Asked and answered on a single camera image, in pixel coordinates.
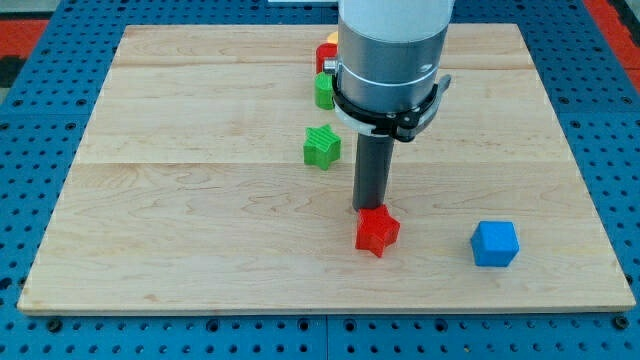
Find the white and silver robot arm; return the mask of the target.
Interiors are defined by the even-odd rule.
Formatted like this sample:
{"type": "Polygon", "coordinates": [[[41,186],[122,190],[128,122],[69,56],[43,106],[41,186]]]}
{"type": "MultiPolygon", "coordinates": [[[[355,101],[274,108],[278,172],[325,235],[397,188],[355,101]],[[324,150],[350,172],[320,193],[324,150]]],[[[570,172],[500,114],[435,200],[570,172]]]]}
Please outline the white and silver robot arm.
{"type": "Polygon", "coordinates": [[[341,0],[337,54],[325,60],[336,116],[358,134],[352,206],[384,202],[395,143],[435,118],[451,78],[437,75],[454,0],[341,0]]]}

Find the black clamp ring mount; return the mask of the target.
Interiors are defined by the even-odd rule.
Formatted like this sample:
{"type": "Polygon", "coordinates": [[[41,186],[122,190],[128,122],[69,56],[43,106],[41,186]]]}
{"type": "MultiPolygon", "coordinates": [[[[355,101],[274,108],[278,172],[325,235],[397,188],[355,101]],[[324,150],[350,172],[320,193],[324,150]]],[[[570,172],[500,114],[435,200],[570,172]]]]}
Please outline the black clamp ring mount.
{"type": "Polygon", "coordinates": [[[435,118],[452,77],[447,74],[433,85],[423,100],[409,110],[374,112],[350,102],[338,86],[338,73],[342,64],[337,58],[323,61],[323,72],[332,77],[334,111],[337,117],[360,135],[391,137],[400,142],[411,142],[425,130],[435,118]]]}

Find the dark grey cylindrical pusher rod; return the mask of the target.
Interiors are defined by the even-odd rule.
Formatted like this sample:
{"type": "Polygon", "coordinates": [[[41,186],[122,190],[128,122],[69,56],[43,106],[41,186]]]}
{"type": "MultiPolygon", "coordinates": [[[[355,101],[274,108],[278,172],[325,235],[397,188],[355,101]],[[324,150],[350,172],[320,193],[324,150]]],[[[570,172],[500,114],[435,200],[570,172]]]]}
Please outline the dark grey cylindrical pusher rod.
{"type": "Polygon", "coordinates": [[[384,202],[394,139],[359,134],[353,186],[353,208],[375,209],[384,202]]]}

